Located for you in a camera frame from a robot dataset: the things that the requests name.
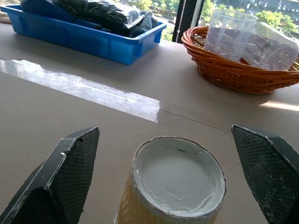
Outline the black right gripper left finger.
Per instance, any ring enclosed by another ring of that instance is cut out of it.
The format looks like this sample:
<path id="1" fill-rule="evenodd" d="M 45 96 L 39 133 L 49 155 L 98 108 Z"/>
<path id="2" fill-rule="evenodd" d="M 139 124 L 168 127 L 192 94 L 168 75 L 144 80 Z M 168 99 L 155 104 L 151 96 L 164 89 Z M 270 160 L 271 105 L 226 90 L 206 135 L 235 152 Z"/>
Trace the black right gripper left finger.
<path id="1" fill-rule="evenodd" d="M 0 215 L 2 224 L 77 224 L 91 186 L 100 130 L 63 137 Z"/>

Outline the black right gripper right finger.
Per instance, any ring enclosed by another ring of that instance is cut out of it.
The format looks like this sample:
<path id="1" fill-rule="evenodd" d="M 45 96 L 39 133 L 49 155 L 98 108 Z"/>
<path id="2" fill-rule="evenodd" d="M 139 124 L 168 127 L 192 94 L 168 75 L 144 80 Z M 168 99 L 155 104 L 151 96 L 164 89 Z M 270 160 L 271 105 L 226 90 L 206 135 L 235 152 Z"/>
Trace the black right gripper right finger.
<path id="1" fill-rule="evenodd" d="M 281 136 L 232 125 L 247 184 L 270 224 L 299 222 L 299 153 Z"/>

